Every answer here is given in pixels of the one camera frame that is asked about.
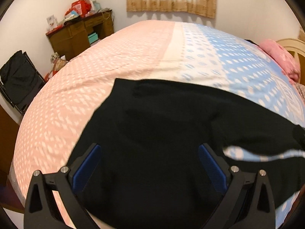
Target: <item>black fabric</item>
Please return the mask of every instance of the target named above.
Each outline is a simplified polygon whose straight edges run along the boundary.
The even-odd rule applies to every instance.
[[[252,43],[252,44],[254,44],[254,45],[259,46],[258,44],[256,44],[256,43],[255,43],[255,42],[253,42],[252,40],[246,40],[246,41],[248,41],[248,42],[250,42],[250,43]]]
[[[0,69],[4,92],[19,109],[27,107],[45,82],[22,51],[16,52]]]
[[[237,145],[262,155],[303,150],[298,142],[304,134],[295,133],[299,130],[280,115],[223,90],[116,79],[68,165],[92,143],[102,146],[102,163],[79,198],[115,228],[200,228],[221,199],[199,161],[200,144],[208,143],[242,171],[265,169],[278,207],[305,183],[304,159],[243,162],[225,157],[222,149]]]

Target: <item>blue pad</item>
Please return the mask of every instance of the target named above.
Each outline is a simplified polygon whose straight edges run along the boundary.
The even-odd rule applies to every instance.
[[[71,189],[74,194],[82,192],[85,189],[91,175],[101,160],[101,155],[101,146],[95,144],[90,152],[86,152],[82,157],[78,157],[74,161],[71,166],[72,178],[70,180]]]
[[[228,180],[222,168],[204,145],[198,148],[198,156],[216,192],[224,195],[228,189]]]

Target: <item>desk drawer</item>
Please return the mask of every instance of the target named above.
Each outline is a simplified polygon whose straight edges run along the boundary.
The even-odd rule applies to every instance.
[[[54,52],[58,52],[60,56],[65,55],[68,61],[76,57],[72,46],[72,39],[73,37],[63,39],[62,41],[56,42],[56,44],[52,45]]]
[[[94,27],[94,26],[96,26],[98,24],[101,24],[104,20],[105,19],[102,16],[89,19],[89,20],[85,21],[85,27],[86,28]]]
[[[51,44],[55,44],[56,42],[71,38],[71,36],[70,28],[66,27],[53,34],[49,39]]]
[[[85,21],[85,27],[93,27],[95,25],[95,18]]]
[[[101,24],[103,21],[105,21],[105,19],[102,16],[96,17],[96,25]]]
[[[77,35],[78,33],[85,31],[85,25],[83,22],[78,22],[70,26],[71,35]]]

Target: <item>screw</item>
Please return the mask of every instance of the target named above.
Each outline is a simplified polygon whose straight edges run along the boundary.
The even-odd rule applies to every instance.
[[[239,168],[237,166],[232,166],[231,167],[231,171],[233,171],[234,173],[238,172],[239,171]]]
[[[40,170],[36,170],[36,171],[34,171],[33,176],[37,177],[37,176],[39,176],[39,174],[40,174]]]
[[[66,172],[68,172],[68,170],[69,170],[69,167],[68,167],[68,166],[64,166],[64,167],[62,167],[62,168],[60,169],[60,172],[66,173]]]
[[[263,169],[261,169],[261,170],[260,170],[260,175],[261,175],[262,177],[264,177],[264,176],[266,175],[266,171],[263,170]]]

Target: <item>wooden bed frame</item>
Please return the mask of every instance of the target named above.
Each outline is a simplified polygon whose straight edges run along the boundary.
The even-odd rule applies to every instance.
[[[277,41],[301,65],[301,78],[299,83],[305,85],[305,42],[297,39],[282,39]]]

